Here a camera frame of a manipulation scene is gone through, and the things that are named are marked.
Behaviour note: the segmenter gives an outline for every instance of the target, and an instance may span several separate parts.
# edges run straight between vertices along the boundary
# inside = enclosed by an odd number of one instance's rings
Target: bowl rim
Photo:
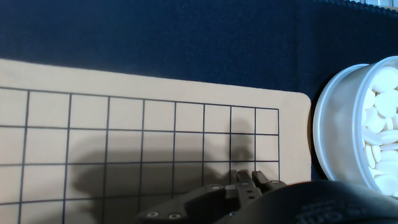
[[[335,89],[335,87],[351,72],[368,66],[369,64],[357,64],[350,66],[348,68],[345,68],[344,70],[340,71],[337,73],[324,87],[324,89],[321,92],[321,95],[319,96],[319,99],[317,101],[317,105],[315,106],[315,111],[313,115],[313,125],[312,125],[312,135],[313,135],[313,142],[314,142],[314,149],[315,153],[317,155],[317,159],[320,163],[320,166],[325,173],[326,177],[329,180],[337,180],[337,178],[333,175],[329,168],[329,164],[326,160],[326,155],[325,152],[322,150],[324,148],[323,145],[323,139],[322,139],[322,129],[321,129],[321,123],[324,120],[322,114],[323,111],[325,110],[325,104],[327,101],[330,99],[329,92]]]

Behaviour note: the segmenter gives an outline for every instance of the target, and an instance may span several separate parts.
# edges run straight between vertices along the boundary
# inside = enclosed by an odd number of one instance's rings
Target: dark blue fabric
[[[316,100],[341,69],[398,55],[397,27],[396,13],[332,0],[2,0],[0,57]]]

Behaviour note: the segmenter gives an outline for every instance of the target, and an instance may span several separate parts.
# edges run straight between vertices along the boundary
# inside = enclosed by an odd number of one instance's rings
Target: tan board surface
[[[127,222],[236,169],[308,181],[309,111],[301,93],[0,60],[0,217]]]

